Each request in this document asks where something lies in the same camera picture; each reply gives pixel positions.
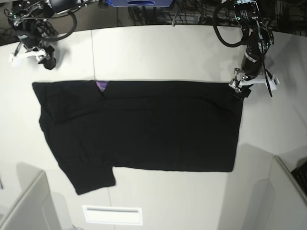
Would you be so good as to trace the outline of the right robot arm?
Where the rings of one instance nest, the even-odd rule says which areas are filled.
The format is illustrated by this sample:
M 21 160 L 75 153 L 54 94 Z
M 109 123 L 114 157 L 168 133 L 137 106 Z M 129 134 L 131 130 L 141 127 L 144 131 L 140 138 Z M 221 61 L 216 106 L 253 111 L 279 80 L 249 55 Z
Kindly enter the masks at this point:
M 77 28 L 75 13 L 93 3 L 94 0 L 19 0 L 10 10 L 5 9 L 12 35 L 19 40 L 9 62 L 16 65 L 26 58 L 34 58 L 44 68 L 54 69 L 57 61 L 51 44 L 69 37 Z M 65 17 L 71 17 L 72 27 L 60 35 L 50 20 Z

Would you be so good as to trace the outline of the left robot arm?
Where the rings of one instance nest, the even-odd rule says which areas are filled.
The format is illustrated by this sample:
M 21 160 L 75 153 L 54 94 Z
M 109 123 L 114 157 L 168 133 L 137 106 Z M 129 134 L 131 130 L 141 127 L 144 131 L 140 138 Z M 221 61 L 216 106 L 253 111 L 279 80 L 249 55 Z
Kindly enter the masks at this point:
M 255 84 L 264 84 L 272 96 L 272 91 L 279 84 L 278 78 L 265 65 L 266 54 L 274 45 L 274 37 L 272 29 L 264 23 L 260 6 L 258 0 L 226 0 L 213 12 L 212 24 L 218 40 L 229 48 L 246 46 L 241 67 L 234 69 L 234 78 L 228 84 L 239 99 L 247 98 Z M 226 42 L 218 30 L 218 13 L 222 9 L 233 10 L 241 26 L 242 38 L 236 43 Z

